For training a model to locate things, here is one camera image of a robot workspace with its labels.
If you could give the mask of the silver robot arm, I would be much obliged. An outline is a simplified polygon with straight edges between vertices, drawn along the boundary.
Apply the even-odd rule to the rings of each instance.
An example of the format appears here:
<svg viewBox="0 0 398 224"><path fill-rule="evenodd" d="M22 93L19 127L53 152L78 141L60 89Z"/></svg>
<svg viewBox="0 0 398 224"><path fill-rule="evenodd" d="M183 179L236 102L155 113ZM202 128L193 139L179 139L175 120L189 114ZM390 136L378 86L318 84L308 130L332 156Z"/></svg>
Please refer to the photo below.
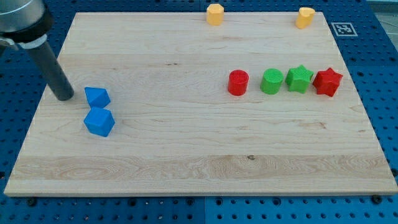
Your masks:
<svg viewBox="0 0 398 224"><path fill-rule="evenodd" d="M42 45L53 23L43 0L1 0L1 51Z"/></svg>

